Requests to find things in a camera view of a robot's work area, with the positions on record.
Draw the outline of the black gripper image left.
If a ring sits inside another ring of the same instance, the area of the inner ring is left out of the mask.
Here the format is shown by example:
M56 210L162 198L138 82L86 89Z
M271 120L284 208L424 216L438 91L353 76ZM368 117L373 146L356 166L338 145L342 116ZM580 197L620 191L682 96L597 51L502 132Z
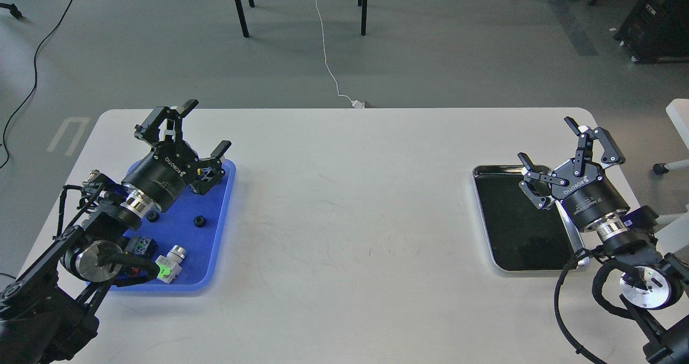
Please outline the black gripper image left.
M209 158L195 161L196 151L182 140L182 120L198 104L197 99L189 99L179 107L155 107L143 124L135 125L135 138L152 150L123 178L122 184L145 194L163 213L191 180L192 192L205 195L226 173L222 161L231 141L221 141ZM193 179L188 174L190 166Z

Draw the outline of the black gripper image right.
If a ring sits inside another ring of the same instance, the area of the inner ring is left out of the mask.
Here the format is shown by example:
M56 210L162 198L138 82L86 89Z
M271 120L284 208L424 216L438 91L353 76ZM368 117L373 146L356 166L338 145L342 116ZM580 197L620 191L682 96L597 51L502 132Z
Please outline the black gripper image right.
M575 156L554 170L535 165L526 153L518 153L524 165L522 192L537 209L550 209L558 199L579 231L611 213L625 215L630 205L608 180L603 169L627 161L617 143L605 128L579 125L570 116L567 126L578 136ZM599 161L593 160L593 147L598 141L603 148Z

